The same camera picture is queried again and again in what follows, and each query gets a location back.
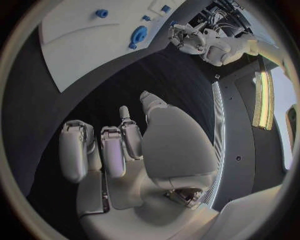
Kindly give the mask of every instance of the robotic hand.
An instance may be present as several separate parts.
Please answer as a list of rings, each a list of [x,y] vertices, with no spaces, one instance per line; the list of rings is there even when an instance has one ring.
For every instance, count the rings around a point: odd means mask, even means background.
[[[244,53],[257,56],[258,54],[284,68],[284,58],[279,48],[266,42],[259,41],[251,34],[241,37],[220,37],[212,29],[204,29],[203,33],[187,25],[173,24],[169,31],[169,40],[181,52],[200,55],[201,58],[214,66],[232,63]]]

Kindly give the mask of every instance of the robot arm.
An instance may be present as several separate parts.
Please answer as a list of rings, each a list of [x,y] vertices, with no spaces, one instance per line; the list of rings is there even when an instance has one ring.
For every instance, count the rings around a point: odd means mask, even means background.
[[[169,39],[180,51],[200,55],[205,62],[214,66],[232,63],[246,53],[253,56],[262,55],[285,70],[284,57],[280,49],[256,39],[251,34],[243,34],[237,38],[220,37],[212,29],[206,28],[201,33],[189,24],[186,26],[173,24],[170,27]]]

